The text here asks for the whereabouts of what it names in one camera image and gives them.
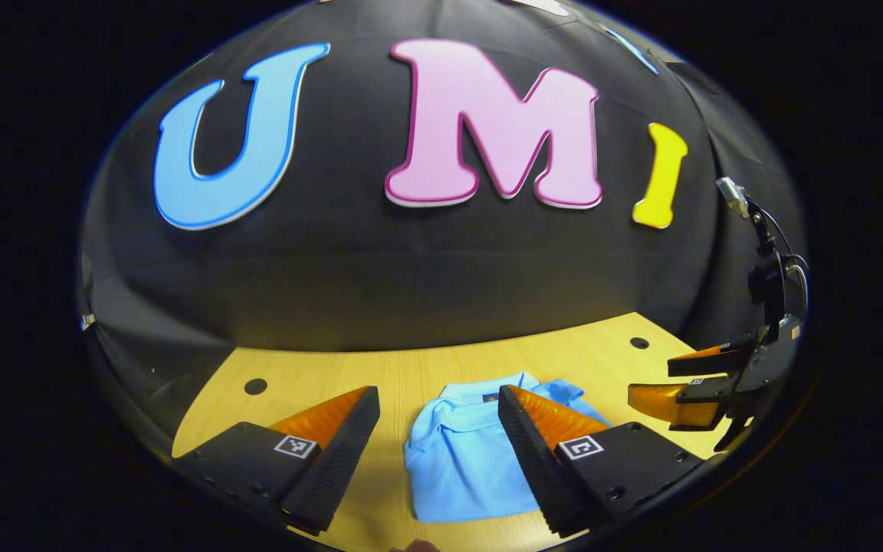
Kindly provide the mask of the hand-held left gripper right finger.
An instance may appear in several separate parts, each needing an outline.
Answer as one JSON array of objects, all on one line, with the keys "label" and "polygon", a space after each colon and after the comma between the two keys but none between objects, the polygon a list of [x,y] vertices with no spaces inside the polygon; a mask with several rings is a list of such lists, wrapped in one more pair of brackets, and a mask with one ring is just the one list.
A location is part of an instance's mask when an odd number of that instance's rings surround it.
[{"label": "hand-held left gripper right finger", "polygon": [[640,422],[609,426],[515,385],[497,411],[530,492],[558,537],[603,534],[662,503],[707,462]]}]

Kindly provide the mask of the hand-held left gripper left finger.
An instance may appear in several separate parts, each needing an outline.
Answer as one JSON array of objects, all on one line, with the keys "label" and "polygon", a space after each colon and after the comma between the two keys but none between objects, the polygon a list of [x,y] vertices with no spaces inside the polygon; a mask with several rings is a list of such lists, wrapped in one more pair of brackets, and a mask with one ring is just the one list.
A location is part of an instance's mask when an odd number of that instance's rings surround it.
[{"label": "hand-held left gripper left finger", "polygon": [[176,461],[252,517],[316,537],[328,531],[381,416],[362,386],[263,426],[236,422]]}]

